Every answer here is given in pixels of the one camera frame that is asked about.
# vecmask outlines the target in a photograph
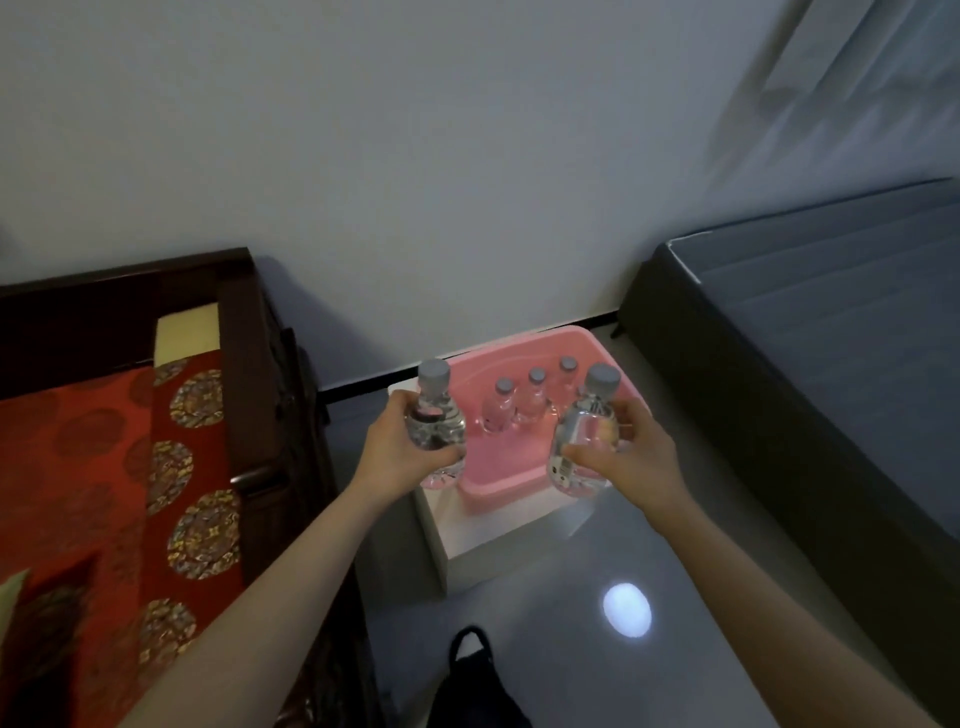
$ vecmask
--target forearm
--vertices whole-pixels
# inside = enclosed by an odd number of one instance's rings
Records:
[[[351,485],[216,618],[125,728],[273,724],[354,554],[385,507]]]
[[[692,500],[661,532],[781,726],[933,726]]]

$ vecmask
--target hand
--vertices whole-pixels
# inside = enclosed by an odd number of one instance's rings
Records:
[[[620,423],[620,439],[630,445],[622,451],[567,445],[563,455],[607,478],[662,532],[664,522],[690,501],[677,447],[642,401],[615,400],[612,405]]]
[[[456,445],[428,451],[413,444],[405,418],[418,396],[402,389],[390,395],[387,406],[367,430],[367,442],[351,481],[385,506],[412,491],[430,473],[464,456],[462,447]]]

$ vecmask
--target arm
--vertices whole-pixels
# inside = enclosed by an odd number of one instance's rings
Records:
[[[144,695],[123,728],[273,725],[367,531],[394,500],[461,452],[417,449],[394,392],[353,480]]]
[[[609,479],[667,540],[781,726],[935,726],[795,602],[694,502],[670,436],[639,400],[616,402],[632,446],[564,454]]]

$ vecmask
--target black bag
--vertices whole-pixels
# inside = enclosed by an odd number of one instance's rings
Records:
[[[460,643],[470,632],[482,649],[457,659]],[[487,633],[480,627],[464,627],[450,645],[450,674],[437,690],[427,728],[531,728],[500,683],[493,667],[493,652]]]

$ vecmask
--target white wall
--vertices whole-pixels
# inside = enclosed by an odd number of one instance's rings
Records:
[[[329,386],[611,310],[667,232],[960,168],[854,131],[712,180],[786,1],[11,0],[0,281],[247,244]]]

